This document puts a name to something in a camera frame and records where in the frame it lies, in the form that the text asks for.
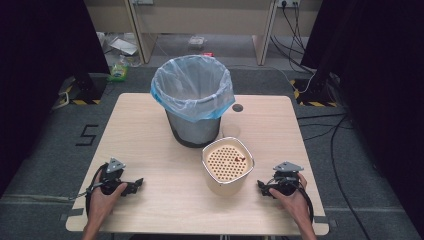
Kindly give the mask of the blue translucent trash bag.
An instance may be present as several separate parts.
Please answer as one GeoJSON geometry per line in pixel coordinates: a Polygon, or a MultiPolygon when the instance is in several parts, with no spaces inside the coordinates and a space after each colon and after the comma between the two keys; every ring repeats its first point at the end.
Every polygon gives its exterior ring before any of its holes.
{"type": "Polygon", "coordinates": [[[150,93],[165,110],[189,122],[218,119],[235,102],[230,71],[204,55],[164,63],[154,74],[150,93]]]}

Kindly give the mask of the cream container with perforated insert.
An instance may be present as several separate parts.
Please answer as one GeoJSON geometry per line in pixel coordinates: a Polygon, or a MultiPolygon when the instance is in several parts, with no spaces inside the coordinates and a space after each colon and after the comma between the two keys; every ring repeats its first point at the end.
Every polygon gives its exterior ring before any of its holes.
{"type": "Polygon", "coordinates": [[[255,161],[247,147],[235,137],[214,141],[202,150],[202,164],[209,189],[220,196],[232,196],[243,186],[255,161]],[[235,162],[235,157],[245,157],[235,162]]]}

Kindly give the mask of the black curtain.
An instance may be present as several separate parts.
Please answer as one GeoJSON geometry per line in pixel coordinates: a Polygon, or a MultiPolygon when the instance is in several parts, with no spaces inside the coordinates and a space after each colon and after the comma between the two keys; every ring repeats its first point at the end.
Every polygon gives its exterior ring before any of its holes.
{"type": "Polygon", "coordinates": [[[63,81],[108,71],[83,0],[0,0],[0,196],[63,81]]]}
{"type": "Polygon", "coordinates": [[[340,76],[377,167],[424,238],[424,0],[322,0],[302,62],[340,76]]]}

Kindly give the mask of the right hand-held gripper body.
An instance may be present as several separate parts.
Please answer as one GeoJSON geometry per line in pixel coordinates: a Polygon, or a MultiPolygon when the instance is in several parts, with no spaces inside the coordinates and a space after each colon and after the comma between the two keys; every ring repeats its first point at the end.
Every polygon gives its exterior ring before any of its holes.
{"type": "Polygon", "coordinates": [[[285,161],[273,168],[273,178],[269,181],[271,187],[285,196],[292,195],[300,184],[298,173],[303,171],[302,166],[285,161]]]}

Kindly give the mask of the gray trash can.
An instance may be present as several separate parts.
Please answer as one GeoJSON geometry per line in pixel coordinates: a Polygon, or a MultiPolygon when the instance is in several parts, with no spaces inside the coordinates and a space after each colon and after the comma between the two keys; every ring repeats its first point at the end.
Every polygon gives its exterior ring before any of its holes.
{"type": "Polygon", "coordinates": [[[220,118],[190,122],[168,110],[166,115],[174,138],[185,147],[203,148],[214,142],[219,134],[220,118]]]}

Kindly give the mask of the clear plastic packet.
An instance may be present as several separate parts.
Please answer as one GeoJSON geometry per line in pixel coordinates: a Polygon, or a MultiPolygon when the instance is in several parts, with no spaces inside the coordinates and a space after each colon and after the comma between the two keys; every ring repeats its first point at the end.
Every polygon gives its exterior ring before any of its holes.
{"type": "Polygon", "coordinates": [[[205,43],[207,42],[207,39],[202,36],[191,36],[188,40],[188,46],[192,48],[202,48],[205,43]]]}

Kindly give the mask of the person's left hand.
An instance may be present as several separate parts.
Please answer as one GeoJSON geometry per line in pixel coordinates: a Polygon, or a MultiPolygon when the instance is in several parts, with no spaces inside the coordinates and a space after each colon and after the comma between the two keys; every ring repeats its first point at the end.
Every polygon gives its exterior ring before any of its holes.
{"type": "Polygon", "coordinates": [[[103,222],[111,214],[114,205],[117,203],[126,187],[126,183],[121,183],[110,195],[103,194],[100,188],[93,190],[85,231],[99,231],[103,222]]]}

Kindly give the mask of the white frame on floor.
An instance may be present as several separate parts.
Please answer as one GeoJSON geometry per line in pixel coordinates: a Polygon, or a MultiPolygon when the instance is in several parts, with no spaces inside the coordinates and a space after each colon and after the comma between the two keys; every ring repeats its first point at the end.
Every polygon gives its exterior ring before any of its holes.
{"type": "Polygon", "coordinates": [[[69,94],[67,92],[61,92],[61,93],[58,94],[58,99],[54,103],[54,105],[52,106],[51,110],[55,111],[57,109],[65,107],[69,103],[70,103],[69,94]]]}

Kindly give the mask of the clear plastic bags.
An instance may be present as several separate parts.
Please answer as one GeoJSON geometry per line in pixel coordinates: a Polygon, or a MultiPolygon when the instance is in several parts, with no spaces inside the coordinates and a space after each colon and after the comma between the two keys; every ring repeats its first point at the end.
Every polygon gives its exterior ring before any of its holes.
{"type": "Polygon", "coordinates": [[[97,32],[102,51],[109,65],[121,63],[139,67],[141,60],[133,33],[97,32]]]}

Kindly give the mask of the person's right hand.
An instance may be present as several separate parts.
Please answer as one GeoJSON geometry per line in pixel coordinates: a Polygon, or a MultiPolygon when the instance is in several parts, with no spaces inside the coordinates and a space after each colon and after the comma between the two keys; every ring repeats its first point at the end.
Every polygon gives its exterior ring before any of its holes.
{"type": "Polygon", "coordinates": [[[306,191],[305,187],[307,181],[301,173],[298,173],[300,180],[300,188],[297,189],[292,195],[285,196],[276,189],[270,188],[269,192],[273,197],[278,199],[283,208],[288,211],[294,221],[298,224],[310,224],[310,213],[306,198],[304,197],[306,191]]]}

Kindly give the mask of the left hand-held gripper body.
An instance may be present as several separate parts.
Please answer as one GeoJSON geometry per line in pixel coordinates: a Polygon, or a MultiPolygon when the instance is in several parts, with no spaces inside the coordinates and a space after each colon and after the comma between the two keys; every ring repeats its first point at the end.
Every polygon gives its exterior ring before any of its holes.
{"type": "Polygon", "coordinates": [[[100,183],[101,191],[105,195],[111,195],[120,185],[120,177],[126,165],[112,157],[108,163],[102,166],[100,183]]]}

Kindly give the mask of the green packet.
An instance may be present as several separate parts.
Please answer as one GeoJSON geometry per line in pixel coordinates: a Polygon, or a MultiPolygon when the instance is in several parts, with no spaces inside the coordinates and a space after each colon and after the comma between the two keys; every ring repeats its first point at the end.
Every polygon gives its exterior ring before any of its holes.
{"type": "Polygon", "coordinates": [[[122,63],[115,63],[110,69],[110,75],[107,77],[111,82],[123,82],[127,79],[128,66],[122,63]]]}

